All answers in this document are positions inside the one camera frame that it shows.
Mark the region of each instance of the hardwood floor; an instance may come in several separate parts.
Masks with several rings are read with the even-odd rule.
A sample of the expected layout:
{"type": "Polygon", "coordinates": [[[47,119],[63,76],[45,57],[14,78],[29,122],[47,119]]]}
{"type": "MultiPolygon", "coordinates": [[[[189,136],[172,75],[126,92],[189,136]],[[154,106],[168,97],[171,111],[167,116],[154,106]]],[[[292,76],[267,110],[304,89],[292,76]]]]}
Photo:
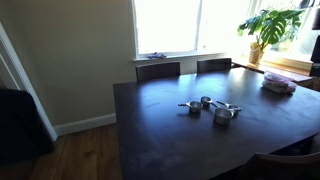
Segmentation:
{"type": "Polygon", "coordinates": [[[111,124],[59,137],[54,152],[0,167],[0,179],[120,180],[117,126],[111,124]]]}

